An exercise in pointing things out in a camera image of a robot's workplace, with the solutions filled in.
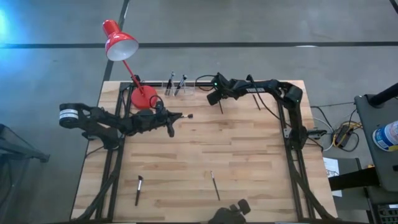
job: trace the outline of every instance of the floor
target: floor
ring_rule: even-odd
[[[128,80],[123,65],[109,63],[105,56],[105,19],[124,21],[123,30],[141,43],[268,43],[143,47],[128,60],[143,80],[165,80],[171,71],[191,80],[216,72],[230,78],[250,73],[255,79],[304,80],[312,105],[353,101],[356,95],[377,93],[397,81],[394,0],[130,0],[126,8],[128,2],[0,2],[0,123],[51,154],[46,164],[30,163],[10,223],[69,219],[87,141],[81,131],[58,125],[58,106],[95,105],[103,80]],[[292,42],[306,46],[286,47]],[[311,47],[315,44],[309,42],[326,47]],[[347,119],[354,105],[323,109],[336,124]],[[319,111],[313,113],[322,118]],[[364,166],[372,163],[363,136],[352,153],[330,149],[324,155],[358,157]],[[355,214],[339,213],[361,221]]]

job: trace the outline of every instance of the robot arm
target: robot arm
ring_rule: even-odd
[[[289,112],[292,128],[289,139],[293,149],[303,148],[308,134],[307,129],[302,124],[300,103],[303,91],[299,87],[278,80],[255,82],[250,75],[248,75],[246,80],[231,79],[228,81],[220,73],[217,73],[211,82],[215,91],[207,95],[207,100],[210,105],[214,105],[221,99],[227,99],[229,97],[237,100],[247,93],[271,94],[275,100],[281,102],[283,107]]]
[[[155,113],[152,110],[141,110],[129,118],[120,118],[103,108],[87,106],[83,103],[63,103],[60,105],[60,125],[64,128],[80,128],[85,138],[97,136],[104,143],[105,149],[119,147],[119,134],[133,136],[144,131],[151,131],[166,126],[170,137],[174,137],[173,123],[182,118],[182,113],[173,113],[165,109],[163,102],[158,101]]]

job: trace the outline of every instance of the wooden tabletop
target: wooden tabletop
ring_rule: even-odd
[[[290,82],[303,89],[303,123],[310,129],[313,119],[304,82]],[[119,84],[104,82],[98,106],[114,112]],[[174,138],[166,128],[126,138],[115,222],[206,222],[217,209],[242,198],[251,207],[248,222],[297,221],[280,123],[270,112],[262,107],[259,111],[250,94],[238,101],[223,100],[221,114],[218,105],[208,104],[207,92],[196,90],[195,95],[177,97],[163,92],[158,91],[169,111],[193,113],[193,119],[177,120]],[[261,95],[277,114],[273,97]],[[101,145],[101,141],[90,142],[88,152]],[[319,147],[305,146],[303,156],[312,192],[336,217]],[[82,214],[98,193],[105,157],[102,149],[86,158],[72,218]],[[135,207],[138,175],[144,182]]]

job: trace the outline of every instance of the lamp shade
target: lamp shade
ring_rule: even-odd
[[[105,43],[105,52],[110,60],[125,60],[138,50],[138,41],[129,34],[121,32],[116,21],[105,20],[103,29],[108,36]]]

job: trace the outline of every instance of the cable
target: cable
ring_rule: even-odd
[[[124,112],[126,112],[126,110],[127,110],[126,107],[127,107],[127,106],[126,106],[126,100],[124,99],[124,94],[122,93],[121,96],[122,96],[122,104],[123,104],[123,106],[124,106]],[[153,95],[153,96],[151,96],[151,97],[149,98],[149,103],[151,103],[153,97],[157,97],[158,99],[160,99],[160,101],[162,102],[162,109],[163,109],[163,108],[164,108],[163,99],[162,99],[160,96],[158,96],[158,95]],[[156,109],[155,106],[152,106],[152,105],[149,105],[149,106],[150,106],[152,109]],[[159,114],[159,113],[161,112],[161,110],[160,110],[158,113],[155,113],[155,114],[139,114],[138,116],[153,116],[153,115],[157,115],[157,114]],[[137,114],[132,113],[130,110],[129,110],[129,114],[131,114],[131,115],[137,115]]]
[[[331,131],[333,132],[333,127],[332,127],[332,125],[330,124],[330,122],[328,121],[328,118],[326,117],[326,115],[325,115],[325,113],[323,112],[323,110],[322,110],[319,106],[311,106],[311,108],[316,108],[316,109],[318,109],[319,111],[321,111],[323,117],[325,118],[325,121],[327,122],[327,124],[328,124],[329,127],[331,128]]]
[[[85,158],[87,158],[90,154],[92,154],[92,153],[94,153],[94,152],[96,152],[96,151],[98,151],[98,150],[100,150],[100,149],[102,149],[102,148],[104,148],[104,147],[105,147],[105,146],[101,146],[101,147],[99,147],[99,148],[97,148],[97,149],[94,149],[93,151],[87,153]]]
[[[327,124],[325,121],[323,121],[323,120],[321,120],[321,119],[319,119],[319,118],[314,118],[315,120],[317,120],[317,121],[320,121],[320,122],[322,122],[323,124],[325,124],[326,126],[328,126],[328,128],[330,129],[330,131],[333,133],[334,132],[334,130],[333,130],[333,128],[329,125],[329,124]],[[329,149],[331,149],[331,147],[333,146],[333,143],[331,143],[330,144],[330,146],[328,147],[328,148],[326,148],[326,149],[324,149],[323,151],[327,151],[327,150],[329,150]]]
[[[340,126],[331,135],[331,143],[332,143],[332,145],[335,146],[335,147],[340,148],[341,150],[343,150],[345,152],[354,151],[358,147],[358,144],[359,144],[359,136],[358,136],[357,133],[354,132],[354,130],[356,130],[358,128],[361,128],[362,124],[358,123],[358,122],[355,122],[355,121],[352,121],[355,111],[356,111],[356,109],[353,110],[353,112],[350,113],[349,120],[345,121],[345,122],[342,122],[340,124]],[[336,143],[336,137],[337,137],[337,135],[341,134],[341,130],[343,129],[344,126],[348,126],[348,130],[341,137],[340,141],[338,143]],[[344,147],[340,147],[340,144],[344,141],[344,139],[347,137],[347,134],[349,134],[349,133],[350,134],[354,134],[357,137],[357,141],[356,141],[355,146],[352,149],[345,149]]]
[[[324,125],[326,125],[333,132],[333,128],[328,123],[326,123],[326,121],[324,121],[322,119],[319,119],[319,118],[313,118],[313,119],[322,122]]]
[[[205,78],[205,77],[216,77],[215,75],[202,75],[202,76],[199,76],[196,80],[195,80],[195,86],[197,86],[200,90],[202,90],[202,91],[211,91],[211,90],[213,90],[214,89],[214,87],[211,87],[211,89],[209,89],[209,90],[205,90],[205,89],[202,89],[201,88],[201,86],[200,85],[197,85],[197,83],[198,83],[198,80],[199,79],[201,79],[201,78]]]
[[[312,138],[308,138],[309,140],[313,141],[317,146],[321,147],[321,152],[323,152],[323,146],[321,144],[319,144],[316,140],[312,139]]]
[[[269,111],[272,115],[274,115],[274,117],[276,117],[276,119],[280,120],[280,118],[274,112],[272,112],[271,109],[269,109],[268,106],[264,103],[264,101],[262,100],[262,98],[260,96],[259,90],[257,89],[256,85],[254,84],[254,80],[252,78],[250,79],[250,82],[252,84],[252,87],[254,87],[254,89],[256,90],[257,96],[259,97],[261,104],[267,109],[267,111]]]
[[[326,106],[339,106],[339,105],[347,105],[347,104],[353,104],[355,102],[345,102],[345,103],[333,103],[329,105],[317,105],[317,107],[326,107]]]

